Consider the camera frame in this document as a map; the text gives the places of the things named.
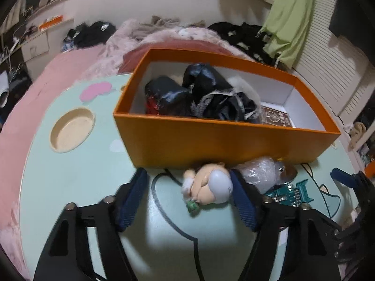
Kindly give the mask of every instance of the black leather item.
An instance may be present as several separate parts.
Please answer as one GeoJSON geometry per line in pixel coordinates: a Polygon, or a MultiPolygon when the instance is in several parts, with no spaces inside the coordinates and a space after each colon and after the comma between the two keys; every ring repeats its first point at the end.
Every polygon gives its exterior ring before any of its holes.
{"type": "Polygon", "coordinates": [[[187,67],[182,86],[192,89],[193,100],[196,104],[203,96],[213,91],[224,91],[233,87],[211,65],[195,63],[187,67]]]}
{"type": "Polygon", "coordinates": [[[154,115],[190,116],[191,95],[168,76],[148,82],[144,88],[146,113],[154,115]]]}

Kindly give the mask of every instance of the pink bedspread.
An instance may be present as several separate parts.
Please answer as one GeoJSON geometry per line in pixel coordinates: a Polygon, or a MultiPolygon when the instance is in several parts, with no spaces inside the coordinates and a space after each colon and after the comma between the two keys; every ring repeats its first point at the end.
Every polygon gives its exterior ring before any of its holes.
{"type": "Polygon", "coordinates": [[[95,46],[55,57],[14,107],[0,134],[0,243],[27,279],[30,277],[23,261],[18,223],[19,188],[27,154],[48,106],[81,79],[102,48],[95,46]]]}

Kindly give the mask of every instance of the metal screw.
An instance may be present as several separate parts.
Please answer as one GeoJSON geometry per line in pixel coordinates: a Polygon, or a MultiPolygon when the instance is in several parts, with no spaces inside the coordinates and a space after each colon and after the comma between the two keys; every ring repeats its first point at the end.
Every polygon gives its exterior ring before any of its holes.
{"type": "Polygon", "coordinates": [[[301,203],[300,204],[300,208],[302,208],[303,210],[312,209],[312,207],[309,204],[307,204],[307,203],[301,203]]]}
{"type": "Polygon", "coordinates": [[[271,198],[270,196],[263,196],[263,203],[272,203],[273,202],[273,198],[271,198]]]}
{"type": "Polygon", "coordinates": [[[103,202],[107,203],[107,204],[111,204],[115,201],[115,197],[114,196],[106,196],[104,199],[103,199],[103,202]]]}
{"type": "Polygon", "coordinates": [[[65,210],[73,210],[76,207],[75,203],[69,203],[65,205],[65,210]]]}

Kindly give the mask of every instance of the blue gripper pad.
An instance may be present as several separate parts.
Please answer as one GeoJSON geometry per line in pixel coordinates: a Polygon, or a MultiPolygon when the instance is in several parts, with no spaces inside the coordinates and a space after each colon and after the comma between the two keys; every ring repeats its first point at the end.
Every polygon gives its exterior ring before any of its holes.
{"type": "Polygon", "coordinates": [[[132,180],[121,185],[116,193],[115,224],[118,232],[130,226],[138,210],[139,203],[149,183],[145,169],[138,168],[132,180]]]}
{"type": "Polygon", "coordinates": [[[334,168],[330,174],[332,179],[337,180],[338,182],[349,188],[354,189],[358,187],[358,182],[355,178],[355,175],[350,175],[339,168],[334,168]]]}
{"type": "Polygon", "coordinates": [[[256,208],[248,198],[248,195],[233,170],[230,170],[229,173],[233,183],[232,197],[234,204],[237,207],[244,224],[255,231],[257,226],[256,208]]]}

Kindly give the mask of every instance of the pink blanket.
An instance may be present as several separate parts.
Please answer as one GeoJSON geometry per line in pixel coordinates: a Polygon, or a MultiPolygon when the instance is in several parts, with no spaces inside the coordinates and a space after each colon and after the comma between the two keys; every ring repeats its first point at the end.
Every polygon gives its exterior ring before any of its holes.
{"type": "Polygon", "coordinates": [[[19,188],[27,154],[48,106],[97,61],[102,47],[55,57],[14,107],[0,134],[0,243],[27,279],[18,224],[19,188]]]}
{"type": "Polygon", "coordinates": [[[147,44],[162,43],[171,40],[198,40],[208,42],[214,45],[217,50],[225,51],[225,54],[241,57],[247,60],[253,60],[238,48],[231,46],[227,41],[222,40],[220,36],[207,28],[199,27],[175,27],[166,30],[157,31],[145,37],[142,41],[136,41],[132,38],[133,33],[139,28],[141,23],[136,19],[128,19],[121,24],[119,29],[108,39],[103,51],[100,54],[98,62],[91,66],[82,75],[83,79],[101,78],[117,75],[119,67],[123,63],[123,57],[130,51],[145,46],[147,44]]]}

